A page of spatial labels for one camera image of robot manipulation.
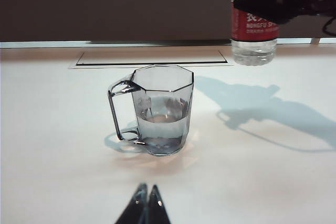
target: dark wall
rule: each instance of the dark wall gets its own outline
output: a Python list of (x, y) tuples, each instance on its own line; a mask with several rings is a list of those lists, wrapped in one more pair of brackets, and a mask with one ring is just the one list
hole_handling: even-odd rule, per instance
[[(281, 37), (326, 37), (296, 18)], [(1, 0), (0, 41), (230, 38), (230, 0)]]

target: red label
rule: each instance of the red label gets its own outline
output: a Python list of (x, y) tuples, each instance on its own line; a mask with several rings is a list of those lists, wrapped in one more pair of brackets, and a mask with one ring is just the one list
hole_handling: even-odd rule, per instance
[(279, 35), (279, 25), (257, 15), (238, 10), (232, 6), (232, 39), (242, 41), (262, 41), (275, 39)]

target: table surface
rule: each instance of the table surface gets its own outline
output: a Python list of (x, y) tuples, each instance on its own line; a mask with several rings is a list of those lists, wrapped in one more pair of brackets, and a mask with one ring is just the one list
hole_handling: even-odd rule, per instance
[(219, 48), (233, 66), (188, 68), (190, 131), (168, 157), (117, 140), (106, 92), (133, 69), (68, 69), (81, 48), (2, 49), (2, 223), (113, 223), (140, 182), (172, 223), (335, 223), (335, 45), (280, 45), (262, 67)]

